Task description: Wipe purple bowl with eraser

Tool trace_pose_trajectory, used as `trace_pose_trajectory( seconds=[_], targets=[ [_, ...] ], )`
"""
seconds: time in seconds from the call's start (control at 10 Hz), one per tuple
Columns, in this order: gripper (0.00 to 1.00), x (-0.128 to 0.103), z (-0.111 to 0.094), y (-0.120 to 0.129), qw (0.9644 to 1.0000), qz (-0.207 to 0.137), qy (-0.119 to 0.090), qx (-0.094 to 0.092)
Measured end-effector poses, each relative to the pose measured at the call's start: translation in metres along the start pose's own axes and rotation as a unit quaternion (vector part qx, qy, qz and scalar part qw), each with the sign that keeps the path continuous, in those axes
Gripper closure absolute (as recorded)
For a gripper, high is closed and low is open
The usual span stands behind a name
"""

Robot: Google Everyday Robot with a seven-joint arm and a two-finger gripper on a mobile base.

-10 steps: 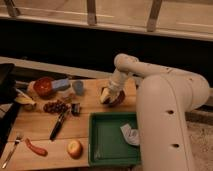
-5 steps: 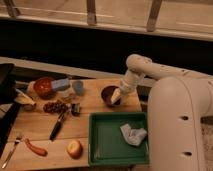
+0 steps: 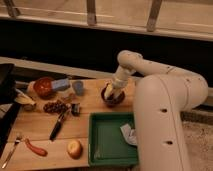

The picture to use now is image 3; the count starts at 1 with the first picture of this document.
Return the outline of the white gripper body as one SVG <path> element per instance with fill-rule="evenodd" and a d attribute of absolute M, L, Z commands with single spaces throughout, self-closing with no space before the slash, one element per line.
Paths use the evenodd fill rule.
<path fill-rule="evenodd" d="M 129 70 L 119 66 L 112 78 L 112 85 L 116 89 L 124 88 L 130 76 Z"/>

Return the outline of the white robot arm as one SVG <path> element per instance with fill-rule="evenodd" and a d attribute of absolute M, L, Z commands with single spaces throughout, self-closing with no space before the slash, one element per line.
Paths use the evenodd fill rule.
<path fill-rule="evenodd" d="M 206 100 L 205 78 L 128 50 L 117 60 L 115 86 L 125 86 L 135 72 L 143 75 L 136 82 L 133 102 L 140 171 L 191 171 L 180 113 Z"/>

